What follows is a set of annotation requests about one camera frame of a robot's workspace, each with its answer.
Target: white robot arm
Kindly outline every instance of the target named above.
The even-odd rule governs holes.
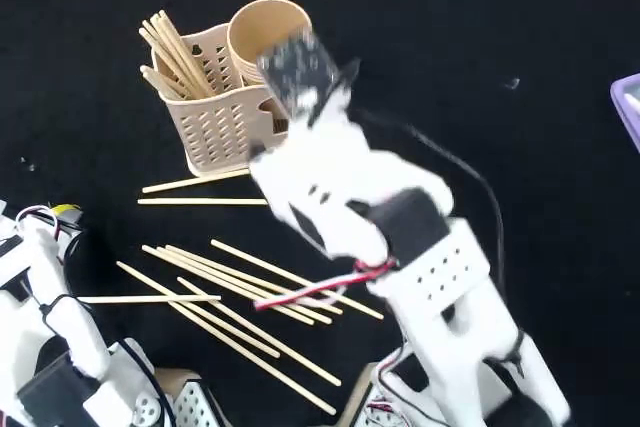
[[[569,406],[496,291],[467,222],[449,218],[453,197],[443,180],[369,149],[346,114],[353,75],[337,71],[312,33],[289,39],[258,65],[290,119],[283,144],[254,149],[250,162],[274,215],[329,258],[368,266],[394,258],[395,268],[368,287],[388,301],[406,345],[381,362],[378,387],[403,400],[416,425],[486,427],[496,414],[515,427],[509,389],[487,367],[495,365],[508,372],[518,398],[531,400],[518,404],[522,415],[543,422],[526,425],[563,425]],[[445,310],[454,311],[451,319]],[[408,353],[429,378],[422,393],[390,372]]]
[[[7,218],[0,215],[0,221],[6,225]],[[43,425],[42,418],[49,413],[51,419],[69,426],[88,426],[90,422],[99,427],[130,426],[136,420],[137,399],[145,396],[157,403],[157,397],[128,351],[137,354],[150,371],[153,366],[131,339],[125,341],[126,349],[121,344],[107,349],[91,315],[70,296],[58,260],[58,256],[63,257],[64,247],[60,247],[45,223],[28,217],[21,224],[22,240],[12,249],[7,270],[20,275],[28,268],[31,296],[20,302],[7,290],[0,290],[0,410],[25,426]],[[12,279],[4,278],[2,283],[8,280]],[[47,375],[34,377],[40,349],[54,331],[67,342],[69,360],[63,356],[45,369]],[[56,377],[59,372],[76,373]],[[64,411],[75,409],[79,416],[71,414],[66,419],[53,412],[60,405],[52,405],[52,412],[47,412],[47,403],[52,401],[50,392],[70,388],[65,378],[77,380],[82,388],[88,386],[86,398],[68,397],[69,404],[76,405]]]

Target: wooden chopstick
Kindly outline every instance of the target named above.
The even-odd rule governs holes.
[[[120,267],[120,268],[124,268],[122,267],[122,265],[126,265],[123,264],[122,262],[116,262],[116,264]],[[177,294],[169,289],[167,289],[166,287],[164,287],[161,284],[158,284],[157,282],[152,281],[151,279],[147,278],[149,280],[149,282],[145,282],[149,287],[154,288],[155,290],[157,290],[158,292],[164,294],[164,295],[172,295],[172,296],[176,296]],[[271,355],[272,357],[275,357],[276,359],[278,357],[280,357],[280,352],[278,352],[275,349],[272,349],[271,347],[269,347],[268,345],[264,344],[263,342],[260,342],[257,339],[254,339],[253,337],[251,337],[250,335],[247,335],[246,333],[242,332],[241,330],[235,328],[233,325],[229,324],[228,322],[225,322],[222,319],[219,319],[218,317],[216,317],[215,315],[213,315],[210,312],[207,312],[206,310],[204,310],[201,307],[197,307],[191,303],[181,303],[180,305],[183,305],[184,307],[186,307],[189,310],[192,310],[193,312],[195,312],[196,314],[200,315],[201,317],[207,319],[209,322],[211,322],[212,324],[217,325],[218,327],[220,327],[221,329],[226,330],[227,332],[235,335],[236,337],[244,340],[245,342],[247,342],[250,345],[253,345],[256,349],[259,349],[269,355]]]
[[[165,84],[167,84],[169,87],[175,90],[178,93],[178,95],[185,96],[185,97],[189,97],[191,95],[189,91],[185,89],[182,85],[180,85],[178,82],[176,82],[173,79],[170,79],[166,75],[161,74],[156,70],[153,70],[148,65],[141,65],[140,72],[142,72],[143,74],[146,72],[149,75],[160,78]]]
[[[142,27],[145,28],[147,32],[151,34],[151,37],[153,37],[157,42],[162,42],[162,39],[160,38],[158,32],[156,32],[156,29],[148,21],[143,20]]]
[[[265,199],[220,199],[206,197],[157,197],[138,199],[140,205],[269,205]]]
[[[183,249],[179,249],[178,247],[174,247],[172,245],[165,245],[165,249],[167,249],[170,252],[175,252],[176,254],[180,254],[181,256],[186,257],[188,259],[195,260],[196,262],[200,262],[201,264],[204,264],[206,266],[209,266],[209,267],[211,267],[213,269],[219,270],[219,271],[224,272],[226,274],[233,275],[234,277],[238,277],[239,279],[243,279],[243,280],[246,280],[247,282],[251,282],[253,284],[259,285],[259,286],[264,287],[266,289],[270,289],[270,290],[272,290],[274,292],[278,292],[278,293],[281,293],[281,294],[288,294],[288,293],[291,292],[291,290],[285,289],[284,287],[281,287],[281,286],[279,286],[277,284],[268,282],[268,281],[260,279],[258,277],[254,277],[253,275],[246,274],[246,273],[241,272],[239,270],[232,269],[231,267],[227,267],[226,265],[219,264],[218,262],[214,262],[212,260],[207,259],[206,257],[202,257],[200,255],[193,254],[193,253],[191,253],[189,251],[186,251],[186,250],[183,250]],[[305,299],[307,301],[311,301],[312,302],[312,305],[306,305],[306,307],[324,309],[324,310],[326,310],[328,312],[332,312],[332,313],[338,314],[338,315],[343,313],[341,309],[338,309],[337,307],[334,307],[333,305],[328,305],[328,304],[325,304],[325,303],[320,302],[320,301],[313,302],[315,299],[312,299],[310,297],[305,297]]]
[[[149,82],[158,92],[164,95],[169,100],[183,100],[178,93],[169,87],[162,79],[149,74],[148,72],[142,72],[142,78]]]
[[[222,174],[207,175],[206,177],[194,177],[193,179],[176,180],[175,182],[167,182],[164,184],[143,187],[142,193],[150,194],[152,192],[161,192],[163,190],[178,189],[180,187],[188,187],[190,185],[205,184],[207,182],[214,182],[216,180],[222,180],[222,179],[230,179],[232,177],[239,177],[241,175],[248,175],[248,174],[249,174],[249,169],[238,169],[232,172],[224,172]]]
[[[186,74],[182,71],[182,69],[176,64],[176,62],[171,57],[165,48],[162,46],[160,42],[153,38],[153,36],[147,32],[145,29],[138,29],[138,33],[142,36],[144,40],[147,41],[149,46],[154,50],[158,57],[162,59],[162,61],[167,64],[167,67],[178,77],[178,80],[184,84],[189,92],[191,92],[191,97],[194,99],[202,98],[202,95],[199,94],[198,89],[196,89],[191,81],[188,79]]]
[[[211,267],[208,267],[204,264],[201,264],[200,262],[196,262],[194,260],[188,259],[180,254],[177,254],[175,252],[171,252],[163,247],[158,247],[156,249],[158,252],[161,252],[165,255],[169,255],[169,256],[174,256],[177,257],[180,260],[183,260],[184,262],[186,262],[187,264],[192,265],[193,267],[196,267],[200,270],[205,271],[206,273],[213,275],[214,277],[219,277],[222,280],[229,282],[230,284],[236,285],[238,287],[240,287],[241,289],[244,290],[248,290],[249,292],[253,292],[254,294],[257,294],[259,296],[261,296],[262,298],[266,299],[269,297],[272,297],[273,294],[271,292],[267,292],[264,289],[261,289],[260,287],[256,287],[255,285],[249,284],[248,282],[245,282],[244,280],[240,280],[237,279],[231,275],[227,275],[224,272],[221,272],[219,270],[213,269]],[[287,308],[291,309],[291,310],[295,310],[296,312],[302,314],[302,315],[306,315],[307,317],[311,317],[314,320],[317,320],[318,322],[322,322],[323,324],[331,324],[333,322],[333,320],[330,317],[327,317],[326,315],[322,315],[319,314],[318,312],[315,312],[311,309],[308,309],[307,307],[304,307],[302,305],[296,305],[296,304],[290,304],[287,305]]]
[[[180,69],[182,69],[182,72],[184,72],[191,84],[197,89],[199,98],[207,97],[206,90],[203,89],[202,86],[198,83],[197,79],[191,73],[189,65],[180,55],[178,47],[176,47],[175,45],[174,39],[171,38],[171,35],[161,25],[160,16],[158,14],[154,14],[151,17],[151,25],[153,25],[153,27],[156,29],[156,32],[160,36],[161,44],[164,49],[171,55],[174,62],[180,67]]]
[[[149,304],[162,302],[212,302],[219,295],[121,295],[105,297],[78,297],[85,304]]]
[[[162,289],[166,289],[166,287],[158,284],[157,282],[155,282],[154,280],[150,279],[149,277],[147,277],[146,275],[142,274],[141,272],[138,272],[133,267],[130,267],[130,266],[128,266],[128,265],[126,265],[126,264],[124,264],[122,262],[118,262],[117,265],[121,269],[123,269],[125,272],[127,272],[129,275],[135,277],[136,279],[138,279],[139,281],[147,284],[150,287],[153,287],[153,288],[160,287]],[[219,330],[215,329],[214,327],[212,327],[211,325],[206,323],[204,320],[199,318],[197,315],[194,315],[192,312],[189,312],[189,310],[185,309],[182,305],[180,305],[178,303],[175,303],[175,302],[171,302],[171,303],[169,303],[169,305],[171,307],[173,307],[174,309],[176,309],[178,312],[180,312],[187,319],[191,320],[193,323],[197,324],[198,326],[200,326],[201,328],[203,328],[204,330],[209,332],[211,335],[216,337],[218,340],[220,340],[221,342],[223,342],[226,345],[228,345],[229,347],[231,347],[233,350],[238,352],[240,355],[244,356],[245,358],[247,358],[248,360],[250,360],[251,362],[256,364],[258,367],[260,367],[261,369],[263,369],[266,372],[268,372],[269,374],[271,374],[273,377],[278,379],[280,382],[284,383],[285,385],[287,385],[291,389],[295,390],[298,394],[302,395],[309,402],[311,402],[314,405],[318,406],[319,408],[321,408],[322,410],[324,410],[325,412],[327,412],[330,415],[335,415],[336,414],[336,409],[333,408],[328,403],[326,403],[320,397],[316,396],[315,394],[313,394],[309,390],[305,389],[300,384],[298,384],[295,380],[293,380],[290,377],[288,377],[287,375],[283,374],[278,369],[270,366],[264,360],[262,360],[260,357],[258,357],[257,355],[255,355],[251,351],[247,350],[245,347],[243,347],[242,345],[238,344],[236,341],[234,341],[233,339],[231,339],[227,335],[223,334]]]
[[[184,41],[182,40],[182,37],[174,27],[173,23],[171,23],[171,20],[164,12],[164,10],[161,10],[160,15],[158,16],[158,25],[160,26],[160,30],[162,31],[162,33],[166,36],[175,51],[178,53],[178,56],[182,58],[182,61],[186,65],[187,70],[191,74],[191,77],[203,90],[205,97],[214,96],[215,92],[211,88],[211,85],[209,85],[209,83],[207,82],[204,71],[198,65],[197,60],[193,57],[193,54],[187,49]]]
[[[159,259],[164,260],[165,262],[168,262],[170,264],[175,265],[176,267],[180,267],[181,269],[186,270],[187,272],[191,272],[194,275],[197,275],[198,277],[202,277],[203,279],[208,280],[209,282],[213,282],[216,285],[219,285],[220,287],[223,287],[227,290],[230,290],[232,292],[235,292],[238,295],[241,295],[243,297],[246,297],[248,299],[251,300],[260,300],[263,297],[260,297],[259,295],[254,294],[253,292],[249,292],[245,289],[242,289],[236,285],[233,285],[229,282],[226,282],[224,280],[222,280],[220,277],[216,277],[214,275],[210,275],[207,272],[201,270],[199,267],[193,267],[192,265],[189,265],[185,261],[182,261],[176,257],[172,257],[171,255],[167,255],[164,254],[162,252],[159,252],[156,249],[153,249],[151,247],[149,247],[148,245],[143,245],[142,246],[142,250],[145,251],[148,254],[151,254],[155,257],[158,257]],[[287,307],[281,307],[281,306],[275,306],[272,308],[272,310],[275,310],[277,312],[280,312],[281,314],[284,314],[288,317],[291,317],[292,319],[295,319],[299,322],[302,322],[303,324],[307,324],[307,325],[313,325],[315,322],[314,320],[310,319],[309,317],[306,317],[304,315],[301,315],[297,312],[294,312],[291,309],[288,309]]]
[[[264,260],[254,257],[253,255],[247,254],[246,252],[236,249],[235,247],[231,247],[230,245],[223,244],[219,240],[211,239],[211,245],[213,245],[214,247],[217,247],[220,250],[224,250],[225,252],[233,254],[236,257],[240,257],[241,259],[244,259],[247,262],[251,262],[252,264],[257,265],[258,267],[262,267],[264,269],[270,270],[271,272],[278,274],[282,277],[285,277],[289,280],[292,280],[293,282],[296,282],[300,285],[304,285],[305,287],[308,287],[313,284],[311,281],[304,279],[299,275],[293,274],[283,268],[280,268],[273,264],[265,262]],[[352,300],[349,297],[345,297],[343,295],[337,294],[331,290],[323,290],[322,293],[327,297],[332,297],[337,301],[342,302],[345,305],[348,305],[350,307],[353,307],[356,310],[359,310],[362,313],[370,315],[371,317],[375,317],[376,319],[379,319],[379,320],[384,319],[384,315],[382,315],[380,312],[376,312],[375,310],[367,307],[366,305],[361,304],[360,302],[356,302],[355,300]]]
[[[182,285],[184,285],[187,289],[189,289],[194,294],[206,295],[206,292],[204,290],[199,289],[198,287],[193,285],[191,282],[183,279],[182,277],[178,277],[178,282],[180,282]],[[254,334],[262,337],[267,342],[270,342],[271,345],[273,345],[275,348],[280,349],[283,353],[287,354],[292,359],[300,362],[302,365],[307,367],[309,370],[315,372],[316,374],[318,374],[323,379],[327,380],[328,382],[331,382],[333,385],[338,386],[338,387],[340,385],[342,385],[342,382],[336,376],[331,375],[329,372],[327,372],[323,368],[319,367],[318,365],[314,364],[313,362],[311,362],[306,357],[304,357],[304,356],[300,355],[299,353],[297,353],[295,350],[290,348],[288,345],[282,343],[281,341],[279,341],[278,339],[276,339],[272,335],[269,335],[267,332],[262,330],[260,327],[257,327],[256,325],[252,324],[251,322],[249,322],[244,317],[238,315],[236,312],[231,310],[226,305],[223,305],[220,302],[210,302],[210,304],[213,307],[215,307],[216,309],[218,309],[219,311],[227,314],[233,320],[238,322],[240,325],[246,327],[247,329],[249,329]]]

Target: beige paper cup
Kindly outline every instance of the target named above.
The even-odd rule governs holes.
[[[257,57],[294,32],[311,27],[311,19],[289,0],[256,0],[242,7],[229,22],[227,45],[243,77],[260,81]]]

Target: yellow component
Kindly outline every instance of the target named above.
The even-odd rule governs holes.
[[[82,209],[80,208],[79,205],[75,205],[75,204],[60,204],[60,205],[56,205],[55,207],[52,207],[51,210],[53,210],[54,214],[60,215],[69,210],[82,210]]]

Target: black background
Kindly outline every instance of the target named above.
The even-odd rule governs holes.
[[[311,279],[341,272],[267,208],[135,203],[143,186],[189,176],[166,108],[138,72],[149,63],[140,21],[164,8],[181,32],[195,32],[248,1],[0,0],[2,198],[80,204],[117,258],[175,290],[176,270],[140,244],[173,243],[276,281],[215,251],[209,239]],[[505,217],[510,309],[578,425],[633,418],[640,170],[609,97],[611,82],[640,71],[633,0],[294,1],[339,64],[362,58],[357,108],[411,120],[493,184]],[[495,258],[494,219],[477,185],[401,133],[366,131],[373,146],[442,175],[456,213]],[[172,195],[257,194],[244,178]],[[108,256],[101,260],[74,277],[77,294],[151,293]],[[362,288],[354,296],[383,308]],[[341,377],[335,388],[293,361],[277,361],[338,410],[363,366],[399,341],[389,315],[379,322],[347,309],[332,326],[307,327],[251,313],[234,295],[226,300]],[[101,312],[124,325],[155,365],[200,372],[235,425],[335,421],[168,307]]]

